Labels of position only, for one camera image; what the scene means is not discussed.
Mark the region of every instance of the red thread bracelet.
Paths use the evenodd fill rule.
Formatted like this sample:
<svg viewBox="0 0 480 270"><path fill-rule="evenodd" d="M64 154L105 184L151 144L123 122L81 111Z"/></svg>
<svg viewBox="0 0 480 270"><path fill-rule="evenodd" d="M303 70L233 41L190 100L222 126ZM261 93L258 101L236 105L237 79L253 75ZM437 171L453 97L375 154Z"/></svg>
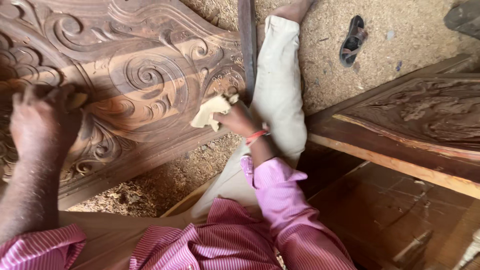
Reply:
<svg viewBox="0 0 480 270"><path fill-rule="evenodd" d="M253 133L250 137L247 138L247 142L246 142L245 145L247 147L250 147L250 145L252 143L254 143L262 135L270 135L270 133L268 131L266 131L265 129L263 129L261 131L257 131L255 133Z"/></svg>

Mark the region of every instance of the floor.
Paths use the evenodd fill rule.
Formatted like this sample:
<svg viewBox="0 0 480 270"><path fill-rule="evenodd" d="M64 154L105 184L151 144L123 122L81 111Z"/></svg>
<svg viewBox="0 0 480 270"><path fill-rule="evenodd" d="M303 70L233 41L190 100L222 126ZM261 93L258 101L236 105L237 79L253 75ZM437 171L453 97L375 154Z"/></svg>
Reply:
<svg viewBox="0 0 480 270"><path fill-rule="evenodd" d="M206 18L219 9L220 28L237 30L237 0L181 0ZM480 55L480 40L448 30L443 17L462 1L323 0L301 27L299 60L306 115L459 53ZM287 0L257 0L257 23ZM338 61L350 19L359 14L369 33L352 68ZM228 134L198 147L70 210L158 217L220 173L240 142Z"/></svg>

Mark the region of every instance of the carved wooden panel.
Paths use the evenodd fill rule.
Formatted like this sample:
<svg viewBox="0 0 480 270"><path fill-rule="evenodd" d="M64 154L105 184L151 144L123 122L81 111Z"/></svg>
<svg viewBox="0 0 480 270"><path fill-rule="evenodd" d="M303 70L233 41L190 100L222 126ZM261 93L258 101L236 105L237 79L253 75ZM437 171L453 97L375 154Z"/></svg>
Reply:
<svg viewBox="0 0 480 270"><path fill-rule="evenodd" d="M480 160L480 79L413 79L334 117L411 147Z"/></svg>
<svg viewBox="0 0 480 270"><path fill-rule="evenodd" d="M84 193L91 196L222 135L189 122L206 98L244 91L239 34L177 0L4 0L0 24L4 179L17 159L8 132L12 93L70 83L89 95L60 197L95 185Z"/></svg>

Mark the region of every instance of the shirt cuff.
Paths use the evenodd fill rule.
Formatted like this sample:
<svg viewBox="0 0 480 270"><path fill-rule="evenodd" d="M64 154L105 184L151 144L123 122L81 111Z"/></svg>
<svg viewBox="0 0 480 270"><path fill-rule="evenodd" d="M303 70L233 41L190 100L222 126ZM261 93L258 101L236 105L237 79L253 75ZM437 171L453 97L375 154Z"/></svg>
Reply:
<svg viewBox="0 0 480 270"><path fill-rule="evenodd" d="M292 169L280 158L267 160L254 170L252 158L243 156L240 165L248 184L254 189L263 189L278 183L307 179L306 173Z"/></svg>
<svg viewBox="0 0 480 270"><path fill-rule="evenodd" d="M85 240L76 224L16 236L0 245L0 269L68 269Z"/></svg>

